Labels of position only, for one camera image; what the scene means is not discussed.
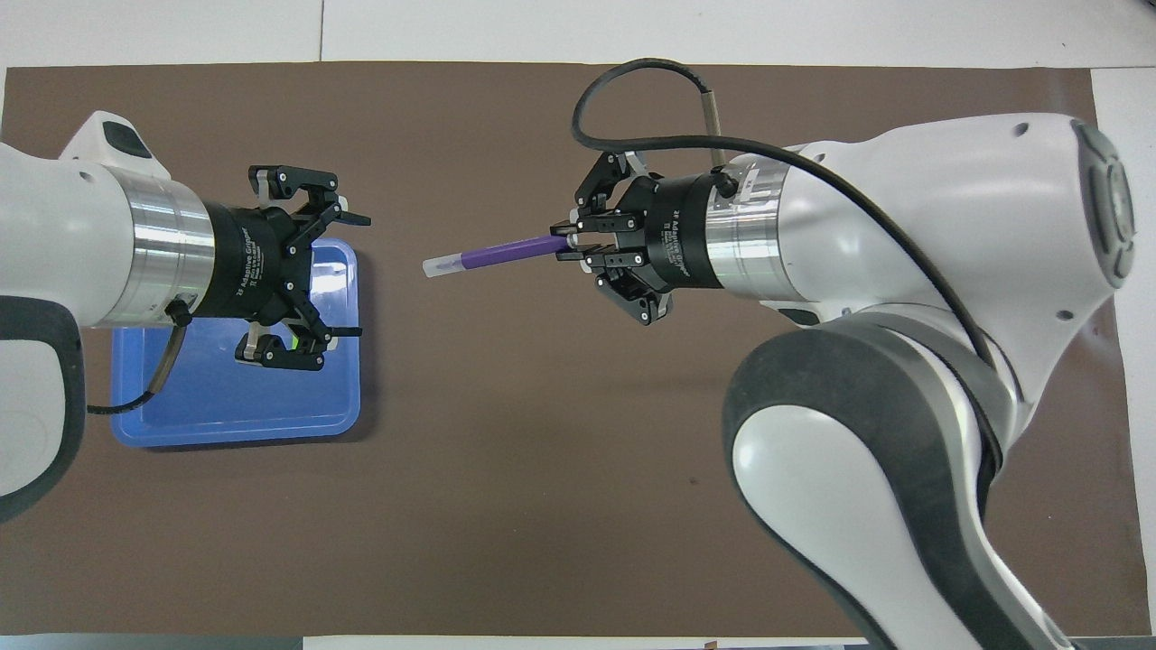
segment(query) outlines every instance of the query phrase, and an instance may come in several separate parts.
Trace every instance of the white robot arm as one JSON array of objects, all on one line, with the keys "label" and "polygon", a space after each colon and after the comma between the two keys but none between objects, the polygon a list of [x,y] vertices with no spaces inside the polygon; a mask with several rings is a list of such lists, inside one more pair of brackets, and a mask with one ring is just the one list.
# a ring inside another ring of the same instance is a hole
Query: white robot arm
[{"label": "white robot arm", "polygon": [[[77,327],[173,326],[143,404],[160,390],[191,318],[244,318],[238,361],[317,370],[334,337],[310,303],[311,244],[346,212],[332,173],[250,168],[258,208],[202,201],[171,179],[124,118],[94,113],[59,160],[0,145],[0,522],[60,478],[86,400]],[[307,202],[281,205],[301,189]],[[267,327],[298,339],[286,349]],[[90,413],[120,408],[89,407]]]},{"label": "white robot arm", "polygon": [[[714,287],[803,326],[736,371],[726,455],[753,514],[874,648],[1073,648],[992,549],[981,516],[1060,354],[1131,268],[1116,149],[1090,125],[1039,113],[790,150],[583,133],[590,97],[639,67],[683,74],[710,103],[673,61],[632,61],[591,84],[573,131],[602,154],[571,219],[550,230],[566,238],[556,257],[579,261],[643,325],[668,313],[674,289]],[[631,153],[688,147],[753,153],[673,179]],[[889,222],[868,219],[879,207]],[[581,244],[585,232],[615,244]]]}]

